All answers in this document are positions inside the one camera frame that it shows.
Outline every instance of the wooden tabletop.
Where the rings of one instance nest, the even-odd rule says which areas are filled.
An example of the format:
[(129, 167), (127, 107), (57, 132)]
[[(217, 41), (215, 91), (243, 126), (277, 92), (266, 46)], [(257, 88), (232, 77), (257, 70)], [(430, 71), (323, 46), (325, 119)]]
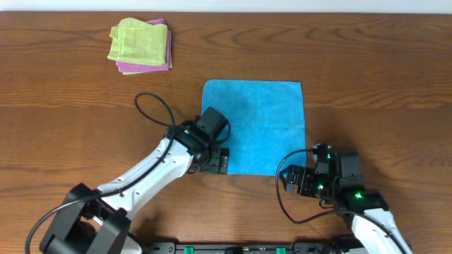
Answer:
[[(122, 18), (165, 18), (174, 68), (121, 75), (107, 59)], [(177, 122), (213, 78), (300, 80), (307, 146), (356, 147), (415, 253), (452, 249), (452, 16), (384, 14), (0, 13), (0, 253), (83, 182), (130, 169), (165, 130), (134, 96), (163, 97)], [(167, 120), (149, 99), (145, 109)], [(284, 193), (294, 217), (322, 210)], [(49, 222), (38, 231), (33, 253)], [(337, 216), (292, 224), (268, 176), (184, 176), (133, 220), (144, 241), (288, 242), (347, 233)]]

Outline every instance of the yellow-green folded cloth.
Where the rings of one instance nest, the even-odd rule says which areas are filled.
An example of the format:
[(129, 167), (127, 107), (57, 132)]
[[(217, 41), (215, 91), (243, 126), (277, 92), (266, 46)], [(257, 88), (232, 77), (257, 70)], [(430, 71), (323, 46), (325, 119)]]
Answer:
[(113, 27), (108, 59), (131, 64), (161, 66), (166, 62), (168, 27), (125, 18)]

